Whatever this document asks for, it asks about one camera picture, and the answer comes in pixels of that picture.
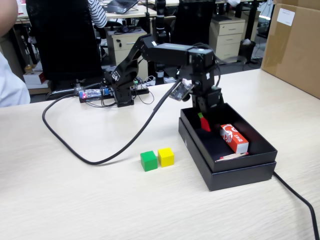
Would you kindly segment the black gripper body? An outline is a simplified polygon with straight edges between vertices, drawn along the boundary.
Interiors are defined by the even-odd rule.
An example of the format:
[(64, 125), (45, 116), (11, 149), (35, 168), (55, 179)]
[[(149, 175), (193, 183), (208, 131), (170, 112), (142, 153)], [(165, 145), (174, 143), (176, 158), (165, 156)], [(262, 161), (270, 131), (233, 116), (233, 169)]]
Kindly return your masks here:
[(191, 98), (192, 107), (201, 113), (209, 113), (224, 104), (222, 89), (217, 86), (212, 86), (203, 92), (193, 90)]

